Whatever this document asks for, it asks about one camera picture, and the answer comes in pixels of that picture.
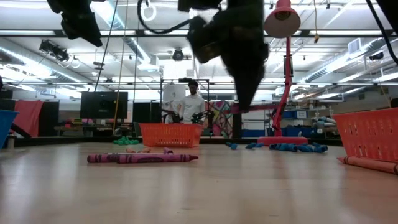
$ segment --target man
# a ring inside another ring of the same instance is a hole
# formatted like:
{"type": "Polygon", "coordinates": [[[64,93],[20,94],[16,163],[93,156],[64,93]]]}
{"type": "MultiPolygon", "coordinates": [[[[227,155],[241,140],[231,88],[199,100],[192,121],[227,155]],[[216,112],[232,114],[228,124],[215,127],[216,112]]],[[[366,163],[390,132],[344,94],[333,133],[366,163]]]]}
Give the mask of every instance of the man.
{"type": "MultiPolygon", "coordinates": [[[[198,95],[198,83],[195,80],[191,80],[188,83],[189,92],[191,95],[186,96],[181,101],[180,117],[183,118],[183,123],[192,124],[192,115],[206,111],[205,100],[198,95]]],[[[203,124],[205,118],[202,118],[199,124],[203,124]]]]}

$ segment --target wooden floor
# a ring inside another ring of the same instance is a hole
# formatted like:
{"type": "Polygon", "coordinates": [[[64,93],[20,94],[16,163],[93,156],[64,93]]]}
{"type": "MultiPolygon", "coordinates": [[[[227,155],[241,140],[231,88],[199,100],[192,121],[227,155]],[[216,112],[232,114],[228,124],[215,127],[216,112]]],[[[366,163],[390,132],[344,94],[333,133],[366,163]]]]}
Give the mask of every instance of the wooden floor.
{"type": "Polygon", "coordinates": [[[203,145],[184,150],[200,156],[186,163],[87,164],[90,153],[123,150],[86,143],[0,153],[0,224],[398,223],[398,178],[341,165],[340,147],[203,145]]]}

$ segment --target orange basket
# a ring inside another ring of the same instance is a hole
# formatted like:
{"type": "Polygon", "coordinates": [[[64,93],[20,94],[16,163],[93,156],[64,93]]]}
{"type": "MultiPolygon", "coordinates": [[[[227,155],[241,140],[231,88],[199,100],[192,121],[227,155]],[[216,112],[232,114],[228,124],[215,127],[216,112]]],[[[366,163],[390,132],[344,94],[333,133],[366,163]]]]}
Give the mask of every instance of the orange basket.
{"type": "Polygon", "coordinates": [[[334,115],[347,156],[398,162],[398,108],[334,115]]]}
{"type": "Polygon", "coordinates": [[[145,146],[195,147],[203,126],[198,124],[139,124],[145,146]]]}

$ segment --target blue basket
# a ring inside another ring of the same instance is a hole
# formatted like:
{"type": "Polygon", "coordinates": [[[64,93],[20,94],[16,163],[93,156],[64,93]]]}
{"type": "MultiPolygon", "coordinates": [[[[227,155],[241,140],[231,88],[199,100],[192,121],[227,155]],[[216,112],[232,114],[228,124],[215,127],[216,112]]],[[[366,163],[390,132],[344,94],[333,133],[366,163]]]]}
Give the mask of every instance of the blue basket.
{"type": "Polygon", "coordinates": [[[2,149],[12,122],[18,114],[17,111],[0,110],[0,149],[2,149]]]}

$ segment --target red curtain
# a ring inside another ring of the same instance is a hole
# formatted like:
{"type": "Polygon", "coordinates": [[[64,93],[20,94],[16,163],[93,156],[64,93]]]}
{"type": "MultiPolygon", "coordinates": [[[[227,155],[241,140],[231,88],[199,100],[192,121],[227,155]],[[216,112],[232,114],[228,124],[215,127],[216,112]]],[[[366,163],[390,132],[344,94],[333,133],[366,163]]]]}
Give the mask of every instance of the red curtain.
{"type": "Polygon", "coordinates": [[[19,112],[14,124],[18,125],[33,138],[39,135],[39,114],[43,101],[18,100],[15,103],[15,111],[19,112]]]}

